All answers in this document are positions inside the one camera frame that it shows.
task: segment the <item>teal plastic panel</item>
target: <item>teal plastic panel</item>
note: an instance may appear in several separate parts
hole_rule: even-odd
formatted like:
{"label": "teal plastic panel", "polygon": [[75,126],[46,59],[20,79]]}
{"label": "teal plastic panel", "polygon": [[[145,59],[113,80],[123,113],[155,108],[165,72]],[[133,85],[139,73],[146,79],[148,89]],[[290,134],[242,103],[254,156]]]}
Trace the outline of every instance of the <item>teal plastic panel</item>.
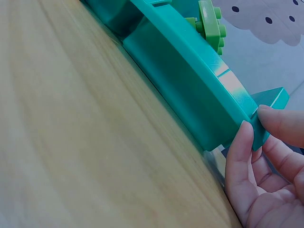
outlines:
{"label": "teal plastic panel", "polygon": [[[253,150],[264,144],[269,133],[257,117],[257,107],[284,108],[288,94],[283,88],[251,96],[170,1],[86,1],[113,32],[123,34],[124,48],[204,150],[230,145],[243,120],[253,125]],[[130,4],[137,17],[125,12]]]}

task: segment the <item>plastic toy piece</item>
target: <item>plastic toy piece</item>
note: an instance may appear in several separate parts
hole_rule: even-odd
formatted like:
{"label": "plastic toy piece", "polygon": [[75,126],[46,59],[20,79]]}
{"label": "plastic toy piece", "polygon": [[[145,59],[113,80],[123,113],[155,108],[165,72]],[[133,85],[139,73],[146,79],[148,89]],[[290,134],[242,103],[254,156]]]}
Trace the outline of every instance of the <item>plastic toy piece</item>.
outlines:
{"label": "plastic toy piece", "polygon": [[219,7],[213,7],[210,0],[199,1],[199,18],[186,18],[186,20],[202,35],[202,37],[219,54],[223,54],[224,37],[226,37],[226,27],[219,23],[222,14]]}
{"label": "plastic toy piece", "polygon": [[[215,49],[168,0],[86,2],[119,36],[203,150],[230,145],[243,120],[253,125],[253,150],[264,144],[269,133],[257,117],[258,105],[284,108],[289,97],[283,88],[251,96]],[[216,42],[209,40],[212,44],[221,42],[220,26],[216,33]]]}

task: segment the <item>wood grain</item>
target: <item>wood grain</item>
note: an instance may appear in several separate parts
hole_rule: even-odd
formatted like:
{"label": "wood grain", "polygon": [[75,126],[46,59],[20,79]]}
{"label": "wood grain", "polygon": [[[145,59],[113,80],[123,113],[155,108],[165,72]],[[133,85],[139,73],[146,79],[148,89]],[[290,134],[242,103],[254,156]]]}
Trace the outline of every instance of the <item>wood grain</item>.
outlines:
{"label": "wood grain", "polygon": [[0,227],[239,222],[199,147],[78,0],[0,0]]}

